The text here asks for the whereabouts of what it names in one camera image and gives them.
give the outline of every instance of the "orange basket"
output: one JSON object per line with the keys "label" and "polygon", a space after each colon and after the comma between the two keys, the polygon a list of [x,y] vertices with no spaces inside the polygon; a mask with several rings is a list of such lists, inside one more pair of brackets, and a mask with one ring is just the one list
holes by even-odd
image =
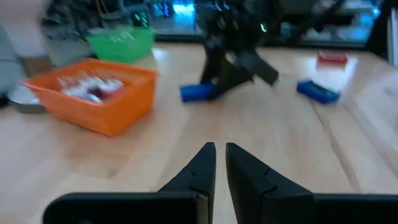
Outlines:
{"label": "orange basket", "polygon": [[[115,78],[122,89],[103,103],[92,103],[60,92],[59,77],[77,77],[82,72],[100,78]],[[90,130],[115,136],[146,114],[154,103],[156,72],[131,65],[86,59],[24,82],[49,113]]]}

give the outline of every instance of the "red object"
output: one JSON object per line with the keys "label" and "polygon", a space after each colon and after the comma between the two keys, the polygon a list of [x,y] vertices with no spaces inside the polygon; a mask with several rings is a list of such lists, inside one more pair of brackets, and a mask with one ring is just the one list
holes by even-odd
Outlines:
{"label": "red object", "polygon": [[345,53],[322,53],[318,54],[318,62],[335,63],[340,65],[346,65],[348,62],[348,56]]}

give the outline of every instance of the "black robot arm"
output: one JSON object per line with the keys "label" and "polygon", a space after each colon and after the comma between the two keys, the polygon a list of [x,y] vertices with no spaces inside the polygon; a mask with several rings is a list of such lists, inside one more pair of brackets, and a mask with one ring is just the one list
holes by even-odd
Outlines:
{"label": "black robot arm", "polygon": [[[345,1],[337,0],[324,13],[305,21],[284,42],[287,45],[295,44],[307,30],[326,23]],[[208,100],[214,100],[238,85],[253,81],[254,75],[270,86],[279,77],[278,71],[256,52],[258,43],[269,35],[267,24],[272,26],[274,23],[270,21],[270,17],[259,13],[258,7],[255,7],[256,2],[257,0],[217,0],[213,1],[214,4],[198,4],[198,25],[205,36],[203,45],[206,52],[200,83],[214,84]],[[269,8],[265,7],[264,12],[269,12]],[[227,61],[226,54],[231,54],[234,61]]]}

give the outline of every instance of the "cable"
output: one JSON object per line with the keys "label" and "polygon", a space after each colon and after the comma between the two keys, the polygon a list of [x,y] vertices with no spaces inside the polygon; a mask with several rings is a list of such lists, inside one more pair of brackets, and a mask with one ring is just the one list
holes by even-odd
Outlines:
{"label": "cable", "polygon": [[19,64],[19,62],[17,60],[5,59],[5,58],[0,58],[0,62],[14,62],[14,63],[18,63]]}
{"label": "cable", "polygon": [[106,6],[105,6],[104,0],[101,0],[101,3],[102,3],[102,6],[104,6],[105,12],[106,12],[106,13],[109,13],[108,9],[107,9]]}
{"label": "cable", "polygon": [[52,61],[52,63],[53,63],[55,66],[60,66],[60,65],[61,65],[61,64],[60,64],[60,61],[59,61],[58,58],[55,56],[55,53],[54,53],[54,51],[52,50],[51,46],[49,45],[49,43],[47,42],[47,40],[44,38],[43,34],[42,34],[42,33],[40,33],[40,34],[41,34],[41,37],[42,37],[42,41],[43,41],[44,47],[45,47],[45,49],[47,50],[47,52],[49,53],[50,60]]}
{"label": "cable", "polygon": [[101,10],[100,2],[98,2],[98,0],[95,0],[95,5],[97,6],[97,11],[98,11],[98,13],[99,13],[101,16],[103,16],[104,13],[103,13],[102,10]]}

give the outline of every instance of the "wooden table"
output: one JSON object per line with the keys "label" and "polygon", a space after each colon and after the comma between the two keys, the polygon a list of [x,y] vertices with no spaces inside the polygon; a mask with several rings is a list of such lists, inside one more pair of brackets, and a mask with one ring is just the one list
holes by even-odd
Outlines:
{"label": "wooden table", "polygon": [[[68,192],[155,192],[207,141],[217,146],[214,223],[236,223],[226,181],[226,142],[235,142],[314,192],[398,193],[398,74],[368,53],[344,69],[316,66],[316,51],[262,49],[280,71],[213,103],[183,105],[178,86],[195,83],[199,45],[157,45],[138,65],[160,71],[153,111],[125,135],[107,138],[48,114],[0,110],[0,223],[40,223]],[[323,106],[298,95],[299,78],[343,88]]]}

